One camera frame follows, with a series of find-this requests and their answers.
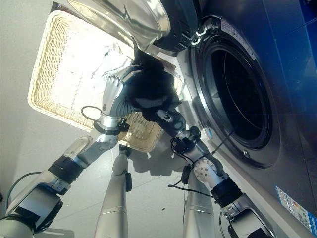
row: warning label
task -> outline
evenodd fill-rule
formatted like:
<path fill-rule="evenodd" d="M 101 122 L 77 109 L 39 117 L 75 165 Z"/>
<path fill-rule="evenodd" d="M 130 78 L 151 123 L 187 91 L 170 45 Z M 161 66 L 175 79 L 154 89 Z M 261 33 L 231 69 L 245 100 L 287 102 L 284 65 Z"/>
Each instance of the warning label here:
<path fill-rule="evenodd" d="M 233 38 L 235 38 L 243 46 L 243 48 L 248 52 L 250 57 L 253 60 L 256 59 L 255 54 L 251 50 L 251 47 L 249 46 L 249 44 L 242 38 L 242 36 L 228 22 L 221 20 L 221 30 L 223 32 L 229 34 Z"/>

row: black connector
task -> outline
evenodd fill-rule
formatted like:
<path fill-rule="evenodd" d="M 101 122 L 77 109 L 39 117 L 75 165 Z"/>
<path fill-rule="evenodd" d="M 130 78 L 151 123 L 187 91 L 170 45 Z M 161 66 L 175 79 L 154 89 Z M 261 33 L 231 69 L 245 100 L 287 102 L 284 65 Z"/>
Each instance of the black connector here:
<path fill-rule="evenodd" d="M 57 177 L 69 184 L 75 181 L 83 170 L 84 169 L 81 166 L 64 155 L 56 160 L 49 168 L 51 173 L 55 174 Z"/>
<path fill-rule="evenodd" d="M 242 192 L 231 178 L 227 178 L 214 187 L 211 194 L 215 198 L 215 202 L 223 208 L 238 199 Z"/>

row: woven basket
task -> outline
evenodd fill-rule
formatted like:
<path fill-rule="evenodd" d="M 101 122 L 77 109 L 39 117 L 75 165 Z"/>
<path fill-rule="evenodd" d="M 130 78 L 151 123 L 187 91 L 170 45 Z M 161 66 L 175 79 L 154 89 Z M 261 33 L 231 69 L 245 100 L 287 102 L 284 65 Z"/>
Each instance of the woven basket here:
<path fill-rule="evenodd" d="M 53 11 L 34 65 L 28 103 L 43 114 L 91 132 L 93 122 L 82 116 L 81 108 L 100 108 L 102 79 L 127 67 L 133 57 L 131 47 L 106 32 L 64 11 Z M 179 77 L 175 77 L 175 87 L 180 94 L 183 82 Z M 161 128 L 141 113 L 126 118 L 130 129 L 119 135 L 119 143 L 151 151 Z"/>

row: washing machine drum opening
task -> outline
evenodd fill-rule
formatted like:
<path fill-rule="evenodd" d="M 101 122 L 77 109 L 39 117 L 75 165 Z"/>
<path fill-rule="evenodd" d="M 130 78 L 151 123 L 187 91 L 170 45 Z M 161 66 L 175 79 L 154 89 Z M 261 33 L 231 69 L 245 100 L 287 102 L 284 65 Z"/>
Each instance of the washing machine drum opening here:
<path fill-rule="evenodd" d="M 214 119 L 243 146 L 262 148 L 270 134 L 270 106 L 258 69 L 242 49 L 224 41 L 205 51 L 204 91 Z"/>

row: washing machine door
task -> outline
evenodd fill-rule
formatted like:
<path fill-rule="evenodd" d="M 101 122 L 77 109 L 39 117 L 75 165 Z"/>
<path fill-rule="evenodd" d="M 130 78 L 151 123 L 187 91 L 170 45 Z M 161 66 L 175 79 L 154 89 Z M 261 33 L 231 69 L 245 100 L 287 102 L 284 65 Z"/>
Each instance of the washing machine door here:
<path fill-rule="evenodd" d="M 193 0 L 68 0 L 91 24 L 141 50 L 178 52 L 195 39 L 200 8 Z"/>
<path fill-rule="evenodd" d="M 170 23 L 159 0 L 68 0 L 91 24 L 145 50 L 169 34 Z"/>

